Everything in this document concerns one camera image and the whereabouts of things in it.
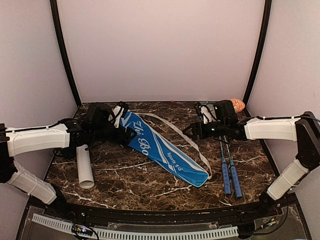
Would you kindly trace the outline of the blue racket bag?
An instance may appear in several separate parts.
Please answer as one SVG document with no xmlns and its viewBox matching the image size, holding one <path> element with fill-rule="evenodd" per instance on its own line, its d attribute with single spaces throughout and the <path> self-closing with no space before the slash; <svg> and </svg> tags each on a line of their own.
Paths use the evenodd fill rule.
<svg viewBox="0 0 320 240">
<path fill-rule="evenodd" d="M 140 113 L 127 112 L 125 117 L 121 118 L 120 125 L 131 128 L 137 133 L 128 144 L 129 147 L 144 154 L 180 180 L 194 187 L 201 187 L 211 179 L 211 166 L 201 153 L 199 157 L 209 171 L 149 126 L 141 118 Z"/>
</svg>

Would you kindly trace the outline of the white shuttlecock tube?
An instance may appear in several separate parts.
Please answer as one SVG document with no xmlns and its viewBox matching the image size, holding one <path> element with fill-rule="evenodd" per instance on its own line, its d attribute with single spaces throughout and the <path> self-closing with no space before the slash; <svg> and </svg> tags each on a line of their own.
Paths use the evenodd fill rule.
<svg viewBox="0 0 320 240">
<path fill-rule="evenodd" d="M 95 185 L 89 147 L 84 144 L 76 148 L 76 163 L 79 186 L 82 189 L 90 189 Z"/>
</svg>

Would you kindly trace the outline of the blue badminton racket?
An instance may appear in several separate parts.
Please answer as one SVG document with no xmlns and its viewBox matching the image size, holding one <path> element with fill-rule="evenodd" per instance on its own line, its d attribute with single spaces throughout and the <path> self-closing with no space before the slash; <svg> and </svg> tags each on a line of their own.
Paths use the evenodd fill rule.
<svg viewBox="0 0 320 240">
<path fill-rule="evenodd" d="M 231 191 L 227 162 L 225 159 L 221 138 L 219 138 L 219 142 L 220 142 L 220 148 L 221 148 L 221 171 L 222 171 L 224 193 L 226 196 L 230 196 L 232 194 L 232 191 Z"/>
<path fill-rule="evenodd" d="M 223 100 L 220 103 L 214 102 L 214 108 L 215 108 L 215 114 L 218 122 L 220 121 L 224 125 L 232 125 L 238 121 L 233 104 L 230 100 Z M 243 197 L 243 193 L 240 186 L 237 169 L 236 169 L 236 166 L 234 165 L 234 162 L 230 153 L 227 137 L 224 135 L 223 139 L 221 136 L 219 136 L 219 138 L 221 138 L 222 140 L 223 153 L 224 153 L 228 174 L 229 174 L 229 182 L 231 179 L 233 184 L 234 195 L 237 199 L 240 199 Z"/>
</svg>

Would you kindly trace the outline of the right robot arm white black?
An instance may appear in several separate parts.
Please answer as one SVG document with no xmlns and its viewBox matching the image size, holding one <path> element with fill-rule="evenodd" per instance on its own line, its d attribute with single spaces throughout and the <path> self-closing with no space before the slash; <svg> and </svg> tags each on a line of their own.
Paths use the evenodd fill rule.
<svg viewBox="0 0 320 240">
<path fill-rule="evenodd" d="M 292 116 L 256 116 L 238 118 L 231 100 L 214 102 L 211 106 L 197 102 L 194 106 L 200 120 L 182 132 L 193 140 L 227 137 L 236 141 L 264 141 L 291 145 L 292 161 L 259 196 L 255 213 L 266 217 L 275 202 L 296 188 L 314 169 L 320 166 L 320 120 L 313 112 Z"/>
</svg>

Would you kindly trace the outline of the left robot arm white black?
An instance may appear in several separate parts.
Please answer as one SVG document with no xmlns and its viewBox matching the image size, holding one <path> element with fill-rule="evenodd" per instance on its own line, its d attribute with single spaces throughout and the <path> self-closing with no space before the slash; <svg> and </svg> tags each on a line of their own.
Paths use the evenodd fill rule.
<svg viewBox="0 0 320 240">
<path fill-rule="evenodd" d="M 64 118 L 52 125 L 7 128 L 0 125 L 0 182 L 13 185 L 46 205 L 60 218 L 67 218 L 70 206 L 58 187 L 39 179 L 23 168 L 14 157 L 47 149 L 91 149 L 95 142 L 111 141 L 128 145 L 137 133 L 120 125 L 129 105 L 120 101 L 115 107 L 91 103 L 78 119 Z"/>
</svg>

